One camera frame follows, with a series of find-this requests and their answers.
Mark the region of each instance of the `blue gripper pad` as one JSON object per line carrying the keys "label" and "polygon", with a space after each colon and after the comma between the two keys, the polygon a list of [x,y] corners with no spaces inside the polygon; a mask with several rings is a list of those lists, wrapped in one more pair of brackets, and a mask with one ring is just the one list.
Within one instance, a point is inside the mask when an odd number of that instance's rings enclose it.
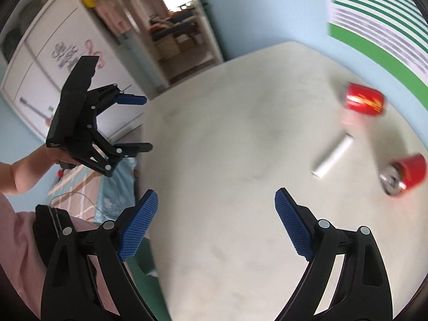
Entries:
{"label": "blue gripper pad", "polygon": [[135,256],[141,240],[147,232],[153,217],[158,211],[158,195],[151,191],[144,201],[140,210],[136,212],[126,229],[123,231],[120,241],[120,247],[117,252],[120,260],[125,262],[128,257]]}
{"label": "blue gripper pad", "polygon": [[289,196],[288,194],[285,195],[282,189],[279,189],[275,194],[275,209],[298,255],[305,257],[309,262],[314,257],[311,233],[301,220],[293,205],[294,201],[291,201]]}
{"label": "blue gripper pad", "polygon": [[147,98],[141,95],[119,94],[116,97],[116,102],[120,105],[145,105]]}

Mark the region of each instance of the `white cylinder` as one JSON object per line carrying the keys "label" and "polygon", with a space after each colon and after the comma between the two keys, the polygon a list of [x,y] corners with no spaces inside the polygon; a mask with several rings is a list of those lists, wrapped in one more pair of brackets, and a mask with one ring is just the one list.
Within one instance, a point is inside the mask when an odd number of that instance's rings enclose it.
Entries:
{"label": "white cylinder", "polygon": [[316,178],[323,178],[333,165],[343,156],[346,150],[352,145],[354,138],[346,134],[333,151],[315,168],[311,171],[312,175]]}

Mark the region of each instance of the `cabinet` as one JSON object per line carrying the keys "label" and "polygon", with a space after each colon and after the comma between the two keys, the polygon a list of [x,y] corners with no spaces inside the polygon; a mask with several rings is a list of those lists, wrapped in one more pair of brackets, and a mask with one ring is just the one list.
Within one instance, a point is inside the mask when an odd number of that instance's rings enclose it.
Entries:
{"label": "cabinet", "polygon": [[[24,34],[1,86],[16,114],[45,140],[60,91],[82,55],[98,55],[90,89],[117,83],[127,94],[144,95],[79,0],[49,0]],[[141,106],[114,104],[98,116],[99,131],[115,140],[139,125]]]}

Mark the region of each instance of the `pink clothing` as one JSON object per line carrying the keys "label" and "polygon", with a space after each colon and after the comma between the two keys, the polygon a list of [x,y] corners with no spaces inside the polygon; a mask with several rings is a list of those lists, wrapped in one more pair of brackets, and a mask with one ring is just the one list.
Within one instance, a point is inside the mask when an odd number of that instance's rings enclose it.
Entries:
{"label": "pink clothing", "polygon": [[[34,212],[15,213],[0,193],[0,264],[7,277],[31,311],[40,318],[41,293],[46,267],[41,261],[33,235]],[[96,228],[92,223],[72,217],[77,231]],[[104,308],[118,313],[102,277],[98,260],[91,256],[97,269],[97,286]]]}
{"label": "pink clothing", "polygon": [[104,21],[104,23],[106,23],[112,33],[114,33],[116,36],[119,36],[124,32],[131,30],[131,25],[119,14],[113,1],[95,0],[95,3],[95,11]]}

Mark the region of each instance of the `red can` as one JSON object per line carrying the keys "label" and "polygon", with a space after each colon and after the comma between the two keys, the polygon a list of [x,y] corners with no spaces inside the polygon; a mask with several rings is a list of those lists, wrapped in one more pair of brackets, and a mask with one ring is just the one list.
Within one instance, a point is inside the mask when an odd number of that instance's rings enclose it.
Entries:
{"label": "red can", "polygon": [[380,183],[389,196],[401,195],[422,183],[427,163],[420,153],[393,161],[380,174]]}
{"label": "red can", "polygon": [[369,116],[379,116],[384,112],[385,96],[375,89],[356,83],[348,83],[346,108]]}

